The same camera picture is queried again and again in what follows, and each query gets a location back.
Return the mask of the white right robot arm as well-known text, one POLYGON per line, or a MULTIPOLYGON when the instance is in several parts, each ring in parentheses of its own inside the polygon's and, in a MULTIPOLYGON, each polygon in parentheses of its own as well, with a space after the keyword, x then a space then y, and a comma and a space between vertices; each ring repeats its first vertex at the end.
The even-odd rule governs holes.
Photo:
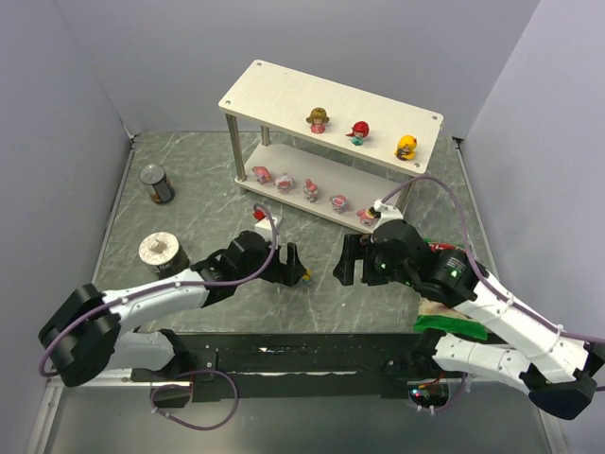
POLYGON ((604 364, 603 343, 564 335, 561 326, 516 299, 463 250, 434 250, 413 226, 397 219, 369 235, 344 237, 333 270, 341 285, 353 284, 357 262, 363 265, 362 283, 406 285, 505 342, 498 347, 430 328, 411 355, 419 372, 461 372, 506 384, 562 420, 575 419, 592 402, 595 375, 604 364))

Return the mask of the pink round toy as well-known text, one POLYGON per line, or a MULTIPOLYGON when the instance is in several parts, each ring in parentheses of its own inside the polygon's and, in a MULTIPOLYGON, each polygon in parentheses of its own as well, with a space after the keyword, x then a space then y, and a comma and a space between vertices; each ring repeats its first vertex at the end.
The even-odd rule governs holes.
POLYGON ((253 166, 251 171, 259 184, 266 184, 272 181, 271 174, 265 166, 253 166))

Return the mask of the two-tier white wooden shelf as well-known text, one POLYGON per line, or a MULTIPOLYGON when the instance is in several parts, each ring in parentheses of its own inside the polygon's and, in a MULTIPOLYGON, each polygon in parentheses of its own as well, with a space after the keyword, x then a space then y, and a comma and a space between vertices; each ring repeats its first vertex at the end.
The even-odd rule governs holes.
POLYGON ((355 158, 383 172, 417 177, 424 175, 440 134, 443 117, 426 109, 375 95, 328 79, 308 75, 267 61, 254 61, 220 99, 233 147, 234 181, 251 191, 360 232, 369 232, 356 216, 361 209, 390 196, 390 203, 406 207, 410 191, 367 170, 337 162, 338 155, 355 158), (330 121, 323 134, 311 132, 305 119, 322 107, 330 121), (346 134, 357 121, 369 124, 362 146, 346 134), (399 139, 413 135, 418 145, 415 159, 398 160, 399 139), (272 181, 259 184, 253 166, 265 166, 272 181), (295 180, 288 194, 280 194, 274 180, 283 173, 295 180), (314 203, 304 199, 310 179, 319 187, 314 203), (329 198, 343 195, 348 210, 336 214, 329 198))

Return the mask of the small dark metal can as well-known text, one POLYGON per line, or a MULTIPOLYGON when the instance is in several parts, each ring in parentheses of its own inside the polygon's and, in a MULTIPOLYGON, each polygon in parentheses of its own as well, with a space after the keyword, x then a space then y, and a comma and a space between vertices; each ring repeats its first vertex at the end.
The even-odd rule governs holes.
POLYGON ((176 195, 164 168, 160 165, 150 164, 143 167, 139 180, 154 203, 169 203, 176 195))

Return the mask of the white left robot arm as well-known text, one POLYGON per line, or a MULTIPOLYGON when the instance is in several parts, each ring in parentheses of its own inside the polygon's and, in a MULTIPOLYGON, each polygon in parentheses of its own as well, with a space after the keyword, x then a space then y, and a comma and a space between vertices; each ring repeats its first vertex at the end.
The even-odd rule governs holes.
POLYGON ((38 372, 76 387, 118 369, 145 369, 176 378, 197 369, 196 356, 170 329, 141 326, 167 315, 202 309, 232 297, 255 279, 293 287, 307 277, 296 244, 280 260, 278 239, 244 231, 225 249, 177 274, 135 288, 76 288, 38 334, 43 356, 38 372))

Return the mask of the olive brown pink toy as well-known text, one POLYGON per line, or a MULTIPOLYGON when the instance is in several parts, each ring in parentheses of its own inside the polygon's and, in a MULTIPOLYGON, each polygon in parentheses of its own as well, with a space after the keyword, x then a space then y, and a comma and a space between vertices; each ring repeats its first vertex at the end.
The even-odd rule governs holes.
POLYGON ((329 123, 330 117, 324 108, 316 107, 306 117, 305 121, 312 133, 323 134, 326 131, 326 124, 329 123))

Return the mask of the yellow duck burger toy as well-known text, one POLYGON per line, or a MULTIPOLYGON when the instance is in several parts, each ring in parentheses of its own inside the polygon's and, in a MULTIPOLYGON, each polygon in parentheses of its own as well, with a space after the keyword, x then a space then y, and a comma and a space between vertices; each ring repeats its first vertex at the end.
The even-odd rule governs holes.
POLYGON ((399 139, 394 155, 400 161, 412 161, 415 159, 417 145, 418 142, 415 136, 404 135, 399 139))

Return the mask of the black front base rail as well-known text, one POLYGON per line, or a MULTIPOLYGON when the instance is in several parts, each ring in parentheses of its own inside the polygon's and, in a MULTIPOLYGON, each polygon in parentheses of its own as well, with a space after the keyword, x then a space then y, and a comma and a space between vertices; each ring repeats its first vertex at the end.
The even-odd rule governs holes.
POLYGON ((230 398, 379 395, 408 397, 414 382, 457 381, 459 367, 441 372, 431 362, 429 334, 181 334, 189 355, 183 370, 198 375, 195 402, 230 398))

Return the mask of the small yellow blue toy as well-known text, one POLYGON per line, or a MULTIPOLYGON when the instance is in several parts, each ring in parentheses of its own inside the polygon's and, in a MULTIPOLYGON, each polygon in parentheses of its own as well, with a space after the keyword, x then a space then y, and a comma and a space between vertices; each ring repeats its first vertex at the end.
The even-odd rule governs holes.
POLYGON ((307 270, 306 273, 302 276, 301 281, 303 283, 309 284, 311 282, 311 278, 312 278, 312 271, 307 270))

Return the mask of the red cherry toy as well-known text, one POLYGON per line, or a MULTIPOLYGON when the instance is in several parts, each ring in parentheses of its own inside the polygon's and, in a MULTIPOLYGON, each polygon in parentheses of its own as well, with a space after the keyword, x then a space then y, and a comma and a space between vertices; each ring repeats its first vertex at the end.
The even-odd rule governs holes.
POLYGON ((353 145, 362 146, 369 133, 369 124, 365 121, 357 121, 351 127, 351 131, 346 134, 346 137, 350 139, 353 145))

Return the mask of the pink toy with blue bows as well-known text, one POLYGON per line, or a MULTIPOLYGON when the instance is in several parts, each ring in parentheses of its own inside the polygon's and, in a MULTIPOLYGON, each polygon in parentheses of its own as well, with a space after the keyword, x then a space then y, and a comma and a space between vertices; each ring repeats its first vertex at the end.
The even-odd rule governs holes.
POLYGON ((349 202, 343 195, 333 195, 329 198, 333 211, 338 214, 344 214, 349 208, 349 202))

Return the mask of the green cassava chips bag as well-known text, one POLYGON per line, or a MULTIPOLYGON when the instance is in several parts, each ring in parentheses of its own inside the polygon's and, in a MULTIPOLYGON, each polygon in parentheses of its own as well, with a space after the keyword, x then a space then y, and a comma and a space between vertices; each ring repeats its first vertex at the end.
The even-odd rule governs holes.
POLYGON ((417 289, 414 291, 420 295, 418 315, 413 325, 415 332, 438 329, 474 341, 488 339, 487 328, 475 319, 442 303, 427 299, 417 289))

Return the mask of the pink white toy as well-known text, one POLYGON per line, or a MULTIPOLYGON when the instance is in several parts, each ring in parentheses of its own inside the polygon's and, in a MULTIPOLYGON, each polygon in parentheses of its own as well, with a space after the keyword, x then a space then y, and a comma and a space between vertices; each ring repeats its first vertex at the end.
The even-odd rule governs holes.
POLYGON ((280 194, 288 194, 295 185, 295 180, 288 174, 279 175, 273 182, 280 194))
POLYGON ((306 179, 303 187, 304 199, 310 203, 314 203, 319 197, 319 187, 310 179, 306 179))

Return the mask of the pink toy with green hat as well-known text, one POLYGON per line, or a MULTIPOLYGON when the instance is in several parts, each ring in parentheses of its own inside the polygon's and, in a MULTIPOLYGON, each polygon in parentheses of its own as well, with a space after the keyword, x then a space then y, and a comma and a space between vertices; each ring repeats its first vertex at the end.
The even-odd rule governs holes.
POLYGON ((365 227, 373 227, 378 221, 378 218, 375 216, 371 208, 358 210, 356 212, 356 216, 358 217, 359 222, 365 227))

